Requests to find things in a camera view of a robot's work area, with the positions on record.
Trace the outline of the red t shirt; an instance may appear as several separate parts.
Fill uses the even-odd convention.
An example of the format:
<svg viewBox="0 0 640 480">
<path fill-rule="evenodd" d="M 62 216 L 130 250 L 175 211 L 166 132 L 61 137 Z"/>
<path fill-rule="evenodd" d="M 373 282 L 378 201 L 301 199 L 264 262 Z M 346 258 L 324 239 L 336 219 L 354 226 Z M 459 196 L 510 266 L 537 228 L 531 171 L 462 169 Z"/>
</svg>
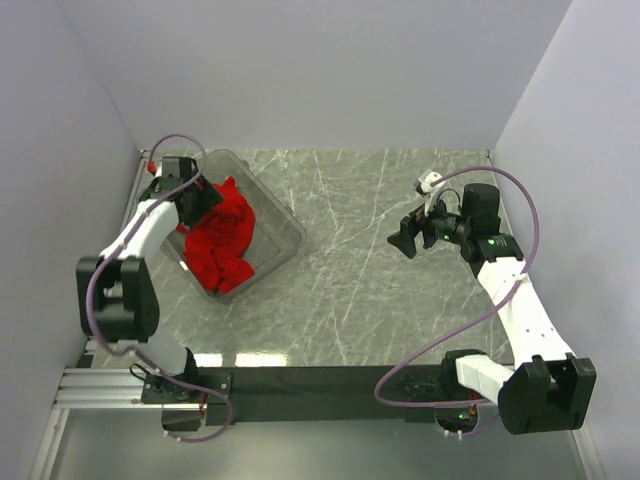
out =
<svg viewBox="0 0 640 480">
<path fill-rule="evenodd" d="M 243 258 L 254 234 L 254 210 L 230 176 L 213 184 L 224 200 L 195 227 L 183 224 L 176 231 L 185 234 L 185 262 L 208 292 L 228 294 L 254 275 Z"/>
</svg>

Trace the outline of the clear plastic bin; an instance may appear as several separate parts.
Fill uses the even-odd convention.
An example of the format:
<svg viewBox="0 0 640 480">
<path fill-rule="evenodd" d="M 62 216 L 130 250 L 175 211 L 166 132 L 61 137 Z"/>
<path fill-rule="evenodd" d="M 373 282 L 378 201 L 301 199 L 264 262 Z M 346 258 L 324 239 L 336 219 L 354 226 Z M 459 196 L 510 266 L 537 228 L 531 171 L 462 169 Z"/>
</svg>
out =
<svg viewBox="0 0 640 480">
<path fill-rule="evenodd" d="M 178 226 L 163 249 L 204 298 L 228 303 L 291 260 L 307 232 L 233 152 L 209 153 L 204 176 L 225 200 L 194 231 Z"/>
</svg>

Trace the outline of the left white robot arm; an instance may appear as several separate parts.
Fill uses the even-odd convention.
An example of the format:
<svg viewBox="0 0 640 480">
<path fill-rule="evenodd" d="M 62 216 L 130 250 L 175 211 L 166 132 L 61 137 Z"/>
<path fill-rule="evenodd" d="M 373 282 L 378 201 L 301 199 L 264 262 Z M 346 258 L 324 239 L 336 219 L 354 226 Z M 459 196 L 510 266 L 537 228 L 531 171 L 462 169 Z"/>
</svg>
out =
<svg viewBox="0 0 640 480">
<path fill-rule="evenodd" d="M 159 330 L 148 264 L 178 226 L 196 226 L 222 200 L 195 159 L 165 156 L 119 236 L 76 265 L 83 332 L 114 356 L 137 356 L 165 377 L 164 389 L 179 402 L 197 395 L 199 372 L 193 353 Z"/>
</svg>

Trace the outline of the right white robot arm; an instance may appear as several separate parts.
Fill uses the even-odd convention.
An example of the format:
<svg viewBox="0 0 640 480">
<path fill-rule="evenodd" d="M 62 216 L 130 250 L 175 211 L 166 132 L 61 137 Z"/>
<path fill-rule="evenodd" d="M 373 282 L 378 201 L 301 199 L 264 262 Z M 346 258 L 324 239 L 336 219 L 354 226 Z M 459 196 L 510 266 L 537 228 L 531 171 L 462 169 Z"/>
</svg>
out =
<svg viewBox="0 0 640 480">
<path fill-rule="evenodd" d="M 582 427 L 597 373 L 579 358 L 552 324 L 525 273 L 515 238 L 500 230 L 500 192 L 484 183 L 465 186 L 457 213 L 440 197 L 429 199 L 399 224 L 388 243 L 408 258 L 443 241 L 459 247 L 473 276 L 488 294 L 512 350 L 506 367 L 478 350 L 449 352 L 441 363 L 439 387 L 448 402 L 478 395 L 498 408 L 511 434 L 578 430 Z"/>
</svg>

